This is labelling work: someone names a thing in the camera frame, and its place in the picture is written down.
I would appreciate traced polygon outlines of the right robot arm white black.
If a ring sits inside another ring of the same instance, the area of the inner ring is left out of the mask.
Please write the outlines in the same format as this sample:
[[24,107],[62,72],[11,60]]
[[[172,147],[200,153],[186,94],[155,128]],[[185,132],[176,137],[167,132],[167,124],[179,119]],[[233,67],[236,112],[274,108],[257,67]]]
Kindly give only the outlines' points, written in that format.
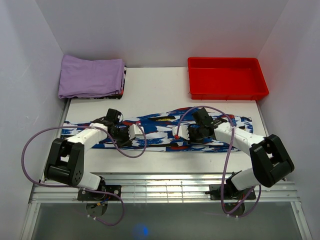
[[192,117],[196,126],[187,128],[190,142],[210,139],[232,143],[233,147],[250,157],[251,168],[234,173],[225,181],[225,191],[230,198],[237,199],[245,189],[258,185],[270,188],[295,170],[277,135],[260,136],[233,127],[225,118],[212,118],[204,108],[194,112]]

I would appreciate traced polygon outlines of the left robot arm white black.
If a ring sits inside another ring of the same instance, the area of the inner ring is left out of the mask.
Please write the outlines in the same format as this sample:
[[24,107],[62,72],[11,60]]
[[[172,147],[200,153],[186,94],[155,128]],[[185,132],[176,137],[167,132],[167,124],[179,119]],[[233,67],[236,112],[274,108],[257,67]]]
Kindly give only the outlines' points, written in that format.
[[129,127],[119,127],[122,113],[108,109],[106,116],[95,119],[88,128],[67,138],[57,138],[51,144],[44,177],[71,187],[88,189],[100,200],[106,195],[102,177],[85,170],[85,153],[111,136],[117,147],[130,143]]

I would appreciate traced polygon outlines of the blue patterned trousers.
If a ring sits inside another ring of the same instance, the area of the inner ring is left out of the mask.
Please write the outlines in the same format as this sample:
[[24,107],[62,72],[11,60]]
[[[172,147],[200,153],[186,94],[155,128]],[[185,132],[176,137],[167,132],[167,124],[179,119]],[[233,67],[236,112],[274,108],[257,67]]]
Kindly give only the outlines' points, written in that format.
[[[178,108],[164,113],[154,113],[138,117],[131,117],[122,120],[118,124],[119,128],[125,128],[139,122],[146,134],[147,147],[146,151],[153,152],[203,152],[203,153],[223,153],[229,148],[228,143],[207,138],[200,143],[188,143],[182,138],[175,139],[172,128],[177,127],[181,116],[191,107]],[[197,109],[188,112],[183,118],[181,125],[191,125],[196,128],[196,122],[192,116]],[[248,133],[254,133],[252,118],[246,116],[228,115],[234,126],[245,130]],[[79,126],[89,126],[91,122],[73,123],[64,121],[63,126],[78,126],[77,128],[63,128],[61,130],[61,138],[68,138],[76,135],[82,129]],[[92,147],[93,149],[116,149],[112,141],[107,138]],[[144,148],[144,137],[138,136],[129,145],[120,147],[121,150],[142,150]]]

